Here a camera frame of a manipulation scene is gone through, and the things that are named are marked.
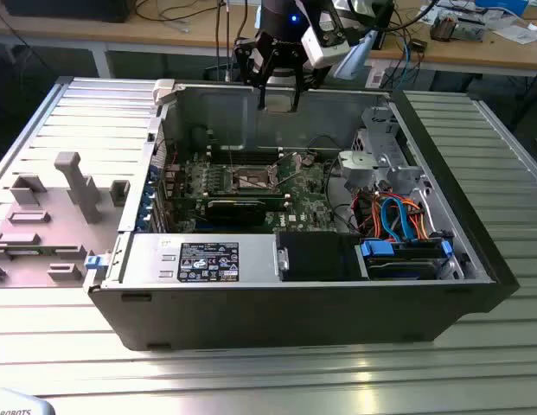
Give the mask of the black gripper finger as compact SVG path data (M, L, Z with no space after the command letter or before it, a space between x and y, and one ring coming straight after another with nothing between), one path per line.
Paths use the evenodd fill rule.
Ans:
M293 71L295 74L295 92L293 96L293 101L291 105L291 111L296 112L301 96L301 92L303 91L304 87L304 71L303 71L303 60L301 54L294 50L292 52L293 57Z
M265 109L265 91L269 80L269 37L239 38L233 49L244 85L259 90L258 109Z

